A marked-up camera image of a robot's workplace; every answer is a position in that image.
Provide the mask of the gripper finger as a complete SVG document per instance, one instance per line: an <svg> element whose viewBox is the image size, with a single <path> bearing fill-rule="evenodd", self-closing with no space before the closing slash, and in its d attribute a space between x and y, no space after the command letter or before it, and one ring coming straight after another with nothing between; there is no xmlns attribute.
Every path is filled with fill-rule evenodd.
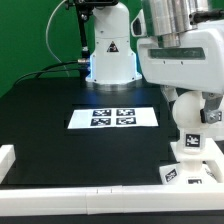
<svg viewBox="0 0 224 224"><path fill-rule="evenodd" d="M168 103L175 102L178 98L176 88L173 86L162 85L161 92Z"/></svg>
<svg viewBox="0 0 224 224"><path fill-rule="evenodd" d="M223 96L221 94L203 92L204 107L200 110L201 122L214 124L222 120L222 111L219 109Z"/></svg>

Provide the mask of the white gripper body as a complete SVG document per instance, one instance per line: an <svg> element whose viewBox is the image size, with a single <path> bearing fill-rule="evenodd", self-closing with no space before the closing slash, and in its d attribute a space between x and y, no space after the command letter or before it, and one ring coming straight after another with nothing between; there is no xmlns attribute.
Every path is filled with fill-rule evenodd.
<svg viewBox="0 0 224 224"><path fill-rule="evenodd" d="M181 36L181 46L160 48L155 38L137 42L142 73L149 83L224 94L224 29L215 26Z"/></svg>

